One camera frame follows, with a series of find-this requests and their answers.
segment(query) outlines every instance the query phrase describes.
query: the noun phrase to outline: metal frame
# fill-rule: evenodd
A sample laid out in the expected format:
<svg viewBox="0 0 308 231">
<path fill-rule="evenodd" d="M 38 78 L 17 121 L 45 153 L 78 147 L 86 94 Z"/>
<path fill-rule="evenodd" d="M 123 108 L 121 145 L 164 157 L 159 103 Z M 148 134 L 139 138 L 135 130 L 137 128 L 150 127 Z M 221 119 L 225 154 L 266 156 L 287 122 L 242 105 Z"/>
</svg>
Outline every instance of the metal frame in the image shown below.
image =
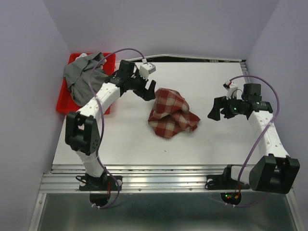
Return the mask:
<svg viewBox="0 0 308 231">
<path fill-rule="evenodd" d="M 121 193 L 212 193 L 205 189 L 207 174 L 221 174 L 223 165 L 198 166 L 106 166 L 112 174 L 123 176 Z M 53 166 L 49 174 L 44 174 L 38 198 L 31 219 L 30 231 L 39 228 L 47 193 L 89 193 L 78 190 L 79 182 L 75 176 L 85 172 L 82 165 Z M 296 229 L 304 231 L 294 191 L 286 195 Z"/>
<path fill-rule="evenodd" d="M 202 57 L 202 56 L 188 56 L 188 55 L 179 55 L 179 54 L 157 54 L 157 55 L 148 55 L 145 58 L 157 58 L 157 57 L 175 57 L 175 58 L 188 58 L 188 59 L 203 59 L 209 60 L 211 63 L 218 63 L 219 61 L 224 62 L 241 62 L 242 59 L 227 59 L 227 58 L 215 58 L 215 57 Z M 142 57 L 127 59 L 128 61 L 141 60 Z"/>
</svg>

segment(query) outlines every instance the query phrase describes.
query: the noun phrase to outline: purple wall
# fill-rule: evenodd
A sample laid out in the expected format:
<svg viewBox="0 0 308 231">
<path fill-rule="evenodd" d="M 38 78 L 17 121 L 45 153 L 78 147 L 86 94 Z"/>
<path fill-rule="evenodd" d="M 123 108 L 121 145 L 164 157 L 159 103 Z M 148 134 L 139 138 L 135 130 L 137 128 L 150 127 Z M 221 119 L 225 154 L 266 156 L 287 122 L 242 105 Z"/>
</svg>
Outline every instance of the purple wall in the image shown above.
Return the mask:
<svg viewBox="0 0 308 231">
<path fill-rule="evenodd" d="M 281 0 L 257 40 L 247 64 L 250 74 L 273 84 L 281 99 L 277 130 L 291 157 L 298 158 L 301 169 L 295 194 L 301 216 L 308 228 L 308 1 Z M 274 96 L 264 87 L 263 99 Z"/>
<path fill-rule="evenodd" d="M 134 47 L 146 55 L 247 58 L 278 0 L 43 2 L 70 51 Z"/>
<path fill-rule="evenodd" d="M 28 229 L 62 126 L 68 48 L 41 0 L 0 6 L 0 230 Z"/>
</svg>

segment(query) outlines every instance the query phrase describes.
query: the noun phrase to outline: checkered fabric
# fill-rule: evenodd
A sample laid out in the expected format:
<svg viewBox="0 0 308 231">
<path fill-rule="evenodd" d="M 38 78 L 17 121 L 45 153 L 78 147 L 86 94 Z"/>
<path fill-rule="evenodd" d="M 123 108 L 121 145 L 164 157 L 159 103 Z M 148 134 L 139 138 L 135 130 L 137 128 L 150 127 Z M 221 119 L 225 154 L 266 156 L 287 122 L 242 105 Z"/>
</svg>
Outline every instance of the checkered fabric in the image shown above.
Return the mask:
<svg viewBox="0 0 308 231">
<path fill-rule="evenodd" d="M 181 131 L 192 132 L 200 118 L 189 111 L 189 105 L 176 90 L 159 88 L 156 92 L 149 125 L 157 136 L 171 138 Z"/>
</svg>

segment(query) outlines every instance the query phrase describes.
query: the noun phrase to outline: gray shirt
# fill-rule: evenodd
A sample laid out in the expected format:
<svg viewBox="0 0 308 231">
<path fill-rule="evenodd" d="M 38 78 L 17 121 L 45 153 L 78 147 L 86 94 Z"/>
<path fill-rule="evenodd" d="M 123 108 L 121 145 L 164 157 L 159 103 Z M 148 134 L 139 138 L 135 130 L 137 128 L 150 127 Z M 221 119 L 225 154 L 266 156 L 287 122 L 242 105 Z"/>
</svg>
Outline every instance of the gray shirt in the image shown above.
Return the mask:
<svg viewBox="0 0 308 231">
<path fill-rule="evenodd" d="M 101 52 L 94 53 L 78 58 L 66 66 L 63 77 L 66 79 L 68 91 L 71 92 L 71 96 L 78 106 L 86 105 L 93 98 L 88 81 L 92 69 L 103 57 Z M 91 86 L 96 93 L 107 77 L 108 75 L 100 69 L 100 66 L 94 70 Z"/>
</svg>

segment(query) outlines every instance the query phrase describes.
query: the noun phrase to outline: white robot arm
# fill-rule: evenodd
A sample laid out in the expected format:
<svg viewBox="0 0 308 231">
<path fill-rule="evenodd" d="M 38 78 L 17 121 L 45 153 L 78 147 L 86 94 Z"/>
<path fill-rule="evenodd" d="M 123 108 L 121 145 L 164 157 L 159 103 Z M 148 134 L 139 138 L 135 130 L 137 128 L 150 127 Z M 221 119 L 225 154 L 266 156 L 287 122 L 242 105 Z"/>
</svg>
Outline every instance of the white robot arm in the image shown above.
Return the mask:
<svg viewBox="0 0 308 231">
<path fill-rule="evenodd" d="M 244 167 L 240 178 L 241 187 L 287 194 L 299 171 L 299 162 L 291 158 L 284 149 L 274 123 L 269 124 L 273 118 L 273 109 L 269 102 L 262 101 L 261 85 L 244 84 L 241 100 L 234 94 L 238 89 L 235 83 L 227 81 L 223 86 L 228 90 L 227 96 L 214 99 L 208 118 L 219 121 L 220 114 L 227 119 L 245 115 L 256 137 L 269 125 L 258 143 L 260 161 L 253 168 Z M 241 168 L 242 166 L 228 165 L 222 175 L 208 175 L 207 189 L 234 190 L 238 185 Z"/>
<path fill-rule="evenodd" d="M 147 63 L 146 59 L 142 62 L 134 73 L 135 63 L 122 60 L 119 69 L 106 79 L 96 97 L 66 117 L 65 142 L 80 157 L 86 170 L 83 182 L 87 184 L 95 187 L 103 186 L 107 177 L 97 155 L 101 142 L 97 127 L 97 121 L 101 116 L 97 100 L 105 112 L 127 90 L 132 90 L 146 101 L 155 99 L 156 82 L 152 80 L 149 88 L 145 88 L 149 75 L 155 71 L 155 66 Z"/>
</svg>

